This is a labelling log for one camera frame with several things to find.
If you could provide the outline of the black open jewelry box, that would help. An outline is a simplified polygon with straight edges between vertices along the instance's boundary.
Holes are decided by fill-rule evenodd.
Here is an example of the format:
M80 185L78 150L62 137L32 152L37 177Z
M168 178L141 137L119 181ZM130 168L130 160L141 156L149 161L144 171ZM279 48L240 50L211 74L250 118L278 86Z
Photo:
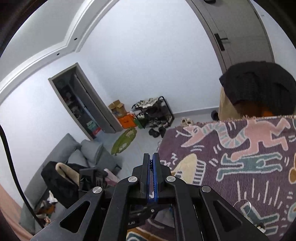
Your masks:
M169 204L149 204L133 206L129 212L129 229L149 223L159 229L175 228L173 208Z

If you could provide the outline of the grey sofa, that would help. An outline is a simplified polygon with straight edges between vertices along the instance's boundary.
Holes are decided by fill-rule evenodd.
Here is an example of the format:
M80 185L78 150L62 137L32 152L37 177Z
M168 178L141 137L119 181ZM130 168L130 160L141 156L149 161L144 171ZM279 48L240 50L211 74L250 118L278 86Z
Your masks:
M77 173L80 169L98 168L101 171L108 169L117 175L122 170L120 161L112 156L98 138L93 141L83 140L79 143L69 133L66 134L46 157L24 191L35 214L41 208L42 202L46 201L52 193L41 176L42 169L49 161L62 163ZM58 204L56 215L59 215L66 208L57 199L55 202Z

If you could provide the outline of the black clothes on sofa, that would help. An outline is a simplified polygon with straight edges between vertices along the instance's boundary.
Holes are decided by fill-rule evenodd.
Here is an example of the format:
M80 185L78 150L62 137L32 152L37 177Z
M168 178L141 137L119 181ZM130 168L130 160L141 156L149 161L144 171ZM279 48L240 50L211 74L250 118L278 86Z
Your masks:
M49 161L41 171L41 176L53 196L65 208L72 206L78 199L78 185L68 181L56 171L57 162Z

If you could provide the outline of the green leaf floor mat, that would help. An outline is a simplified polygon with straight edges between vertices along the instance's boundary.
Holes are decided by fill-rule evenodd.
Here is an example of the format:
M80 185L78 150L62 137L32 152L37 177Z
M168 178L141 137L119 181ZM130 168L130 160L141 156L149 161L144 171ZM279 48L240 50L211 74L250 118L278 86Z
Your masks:
M124 150L128 148L128 146L132 143L137 135L137 130L135 127L131 127L127 129L114 143L111 154L117 155L122 153Z

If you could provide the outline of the orange paper bag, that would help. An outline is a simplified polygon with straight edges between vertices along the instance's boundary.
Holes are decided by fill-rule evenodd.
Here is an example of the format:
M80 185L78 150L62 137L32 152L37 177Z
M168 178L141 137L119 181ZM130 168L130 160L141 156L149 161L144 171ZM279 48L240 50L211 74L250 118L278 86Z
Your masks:
M134 122L134 115L130 113L118 118L118 121L124 129L134 128L137 126Z

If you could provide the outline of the brown cardboard box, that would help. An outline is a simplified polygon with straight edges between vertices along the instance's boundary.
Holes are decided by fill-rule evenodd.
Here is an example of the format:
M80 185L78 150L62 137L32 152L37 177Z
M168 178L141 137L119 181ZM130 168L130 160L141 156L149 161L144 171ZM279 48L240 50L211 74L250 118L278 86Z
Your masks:
M108 108L111 110L111 112L116 118L121 118L127 115L127 111L125 110L125 105L119 99L112 102L108 106Z

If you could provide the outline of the purple patterned woven blanket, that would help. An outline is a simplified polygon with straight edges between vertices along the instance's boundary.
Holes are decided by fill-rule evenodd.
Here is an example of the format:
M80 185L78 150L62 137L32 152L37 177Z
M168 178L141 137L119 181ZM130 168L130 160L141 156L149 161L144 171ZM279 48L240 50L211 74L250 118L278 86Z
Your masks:
M244 118L168 130L162 165L210 186L269 240L295 240L295 117Z

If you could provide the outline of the black shoes on floor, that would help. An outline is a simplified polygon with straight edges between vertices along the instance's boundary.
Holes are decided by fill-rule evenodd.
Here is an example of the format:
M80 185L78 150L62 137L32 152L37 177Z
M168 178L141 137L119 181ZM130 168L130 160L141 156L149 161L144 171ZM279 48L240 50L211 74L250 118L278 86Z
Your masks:
M159 129L156 131L154 130L153 128L151 128L149 130L149 135L154 137L154 138L158 138L158 137L164 137L166 133L166 129L162 126L162 127L159 127Z

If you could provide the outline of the black shoe rack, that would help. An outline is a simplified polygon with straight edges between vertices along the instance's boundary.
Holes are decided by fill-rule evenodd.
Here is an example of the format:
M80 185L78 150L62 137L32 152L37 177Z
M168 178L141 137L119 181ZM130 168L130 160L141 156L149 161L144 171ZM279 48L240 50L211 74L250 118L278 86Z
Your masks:
M132 113L142 128L168 128L175 119L163 96L138 101L132 106Z

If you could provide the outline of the grey open closet doorway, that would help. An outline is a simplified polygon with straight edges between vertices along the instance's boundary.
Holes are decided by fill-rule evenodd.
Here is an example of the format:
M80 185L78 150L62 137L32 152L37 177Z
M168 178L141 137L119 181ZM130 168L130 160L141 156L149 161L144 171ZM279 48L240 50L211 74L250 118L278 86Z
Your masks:
M89 139L95 139L99 131L117 133L123 130L78 63L49 78L49 83L63 107Z

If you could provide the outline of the grey room door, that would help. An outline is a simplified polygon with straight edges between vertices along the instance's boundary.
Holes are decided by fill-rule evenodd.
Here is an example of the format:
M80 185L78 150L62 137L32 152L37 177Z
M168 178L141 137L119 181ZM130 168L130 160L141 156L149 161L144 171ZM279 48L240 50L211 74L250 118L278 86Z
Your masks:
M249 61L274 62L266 29L250 1L187 1L214 48L223 73ZM230 48L220 51L214 34L225 32Z

